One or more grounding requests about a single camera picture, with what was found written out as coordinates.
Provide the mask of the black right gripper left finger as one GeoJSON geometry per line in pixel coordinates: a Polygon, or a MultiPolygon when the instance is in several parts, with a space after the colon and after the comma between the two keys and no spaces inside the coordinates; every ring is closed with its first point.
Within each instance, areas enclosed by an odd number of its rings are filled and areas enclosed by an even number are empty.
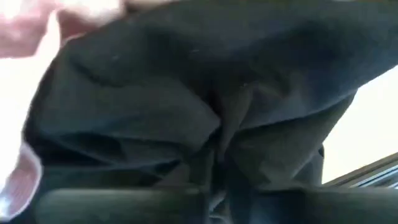
{"type": "Polygon", "coordinates": [[[38,224],[208,224],[197,188],[60,189],[42,197],[38,224]]]}

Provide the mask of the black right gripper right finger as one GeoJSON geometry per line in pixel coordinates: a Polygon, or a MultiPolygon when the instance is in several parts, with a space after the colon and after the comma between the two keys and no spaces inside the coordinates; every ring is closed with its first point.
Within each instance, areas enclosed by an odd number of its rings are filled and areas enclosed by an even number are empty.
{"type": "Polygon", "coordinates": [[[263,191],[249,224],[398,224],[398,190],[319,187],[263,191]]]}

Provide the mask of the dark olive hooded garment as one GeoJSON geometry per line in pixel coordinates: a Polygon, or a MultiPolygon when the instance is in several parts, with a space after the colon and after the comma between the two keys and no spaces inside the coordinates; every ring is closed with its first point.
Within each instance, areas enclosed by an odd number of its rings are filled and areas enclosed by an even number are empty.
{"type": "Polygon", "coordinates": [[[60,189],[197,188],[208,224],[263,191],[319,188],[323,142],[358,88],[398,65],[398,2],[193,0],[70,41],[25,129],[60,189]]]}

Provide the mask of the pink garment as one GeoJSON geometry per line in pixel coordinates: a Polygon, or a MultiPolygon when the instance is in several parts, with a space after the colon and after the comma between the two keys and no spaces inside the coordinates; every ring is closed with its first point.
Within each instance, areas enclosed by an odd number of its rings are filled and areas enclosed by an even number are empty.
{"type": "Polygon", "coordinates": [[[0,0],[0,223],[30,204],[42,177],[24,137],[43,75],[68,40],[172,0],[0,0]]]}

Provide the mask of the black aluminium table frame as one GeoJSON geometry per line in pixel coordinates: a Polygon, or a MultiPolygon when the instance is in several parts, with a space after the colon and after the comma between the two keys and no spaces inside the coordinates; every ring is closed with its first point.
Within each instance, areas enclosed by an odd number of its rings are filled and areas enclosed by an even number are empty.
{"type": "Polygon", "coordinates": [[[323,186],[398,189],[398,152],[324,183],[323,186]]]}

